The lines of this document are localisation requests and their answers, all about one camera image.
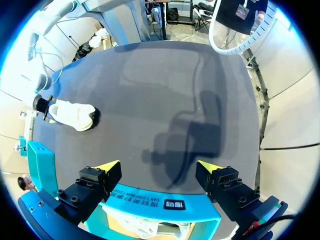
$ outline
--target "shoe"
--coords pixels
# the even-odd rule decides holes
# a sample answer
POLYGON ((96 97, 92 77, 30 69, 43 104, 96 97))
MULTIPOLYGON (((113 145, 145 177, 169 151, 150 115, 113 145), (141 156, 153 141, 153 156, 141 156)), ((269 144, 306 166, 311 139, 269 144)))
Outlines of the shoe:
POLYGON ((90 104, 70 103, 59 100, 49 107, 49 113, 57 121, 73 127, 78 132, 91 128, 95 107, 90 104))

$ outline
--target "lanyard badge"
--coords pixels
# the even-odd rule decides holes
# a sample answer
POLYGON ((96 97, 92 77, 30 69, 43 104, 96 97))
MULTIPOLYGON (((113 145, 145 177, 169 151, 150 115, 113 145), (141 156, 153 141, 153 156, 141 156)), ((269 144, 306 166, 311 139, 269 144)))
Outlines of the lanyard badge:
POLYGON ((247 3, 248 3, 248 0, 244 0, 244 4, 241 5, 239 4, 236 12, 235 12, 235 15, 239 18, 241 18, 242 20, 246 20, 247 16, 248 16, 248 13, 249 13, 249 9, 247 8, 247 3))

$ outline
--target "white wall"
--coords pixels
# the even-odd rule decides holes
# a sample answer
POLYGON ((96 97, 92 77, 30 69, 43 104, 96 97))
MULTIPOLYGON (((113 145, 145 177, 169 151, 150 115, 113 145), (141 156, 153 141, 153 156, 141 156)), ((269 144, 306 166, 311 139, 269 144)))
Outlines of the white wall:
POLYGON ((320 143, 320 86, 313 68, 296 84, 269 101, 262 149, 320 143))
MULTIPOLYGON (((288 203, 296 214, 318 178, 320 81, 308 49, 287 22, 277 19, 263 42, 253 46, 269 110, 260 151, 260 191, 288 203)), ((290 224, 277 223, 273 239, 290 224)))
POLYGON ((298 82, 313 69, 313 61, 303 40, 280 18, 265 39, 250 48, 259 65, 269 98, 298 82))

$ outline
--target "bolt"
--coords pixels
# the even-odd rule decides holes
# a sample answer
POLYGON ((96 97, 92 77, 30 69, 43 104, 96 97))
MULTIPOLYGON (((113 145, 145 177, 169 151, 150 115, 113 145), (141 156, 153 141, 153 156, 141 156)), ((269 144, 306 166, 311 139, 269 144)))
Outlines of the bolt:
POLYGON ((39 207, 42 207, 43 205, 45 205, 44 201, 42 201, 42 200, 38 201, 38 206, 39 207))
POLYGON ((245 203, 246 201, 247 201, 247 199, 244 196, 239 198, 239 203, 241 203, 241 204, 245 203))
POLYGON ((63 190, 63 189, 59 189, 58 191, 57 191, 57 193, 58 193, 58 195, 61 197, 61 196, 63 196, 63 195, 65 195, 65 191, 63 190))
POLYGON ((73 204, 77 204, 79 201, 79 198, 77 196, 72 196, 70 200, 73 204))
POLYGON ((223 187, 224 187, 225 189, 230 188, 230 186, 231 186, 230 182, 226 182, 226 183, 223 185, 223 187))

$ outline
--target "gray table surface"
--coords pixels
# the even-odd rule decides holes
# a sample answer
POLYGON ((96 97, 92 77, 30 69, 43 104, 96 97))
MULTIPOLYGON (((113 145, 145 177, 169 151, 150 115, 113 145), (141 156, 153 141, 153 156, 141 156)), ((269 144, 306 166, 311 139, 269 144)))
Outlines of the gray table surface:
POLYGON ((232 166, 254 184, 258 112, 239 55, 191 42, 118 46, 65 67, 48 94, 101 113, 85 132, 36 119, 33 139, 55 153, 60 188, 85 166, 114 160, 121 162, 121 184, 150 191, 203 194, 197 160, 232 166))

